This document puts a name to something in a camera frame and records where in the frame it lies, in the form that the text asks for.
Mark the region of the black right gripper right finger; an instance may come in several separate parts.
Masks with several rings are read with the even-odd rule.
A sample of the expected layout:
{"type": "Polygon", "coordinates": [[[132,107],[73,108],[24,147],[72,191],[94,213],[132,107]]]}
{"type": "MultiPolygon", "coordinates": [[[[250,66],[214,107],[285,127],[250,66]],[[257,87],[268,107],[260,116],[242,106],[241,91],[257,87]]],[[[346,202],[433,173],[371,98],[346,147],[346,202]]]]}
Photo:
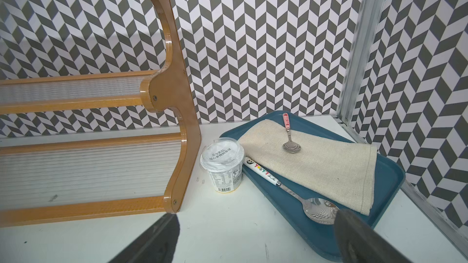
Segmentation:
{"type": "Polygon", "coordinates": [[[345,263],[408,263],[396,248],[348,209],[339,210],[335,237],[345,263]]]}

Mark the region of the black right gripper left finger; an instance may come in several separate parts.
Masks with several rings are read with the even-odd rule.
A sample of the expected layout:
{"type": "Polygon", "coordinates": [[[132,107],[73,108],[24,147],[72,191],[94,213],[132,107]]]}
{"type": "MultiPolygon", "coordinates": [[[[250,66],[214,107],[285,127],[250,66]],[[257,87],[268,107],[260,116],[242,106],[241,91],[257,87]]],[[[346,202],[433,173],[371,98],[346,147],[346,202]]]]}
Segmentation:
{"type": "Polygon", "coordinates": [[[177,215],[166,213],[111,259],[110,263],[171,263],[179,235],[177,215]]]}

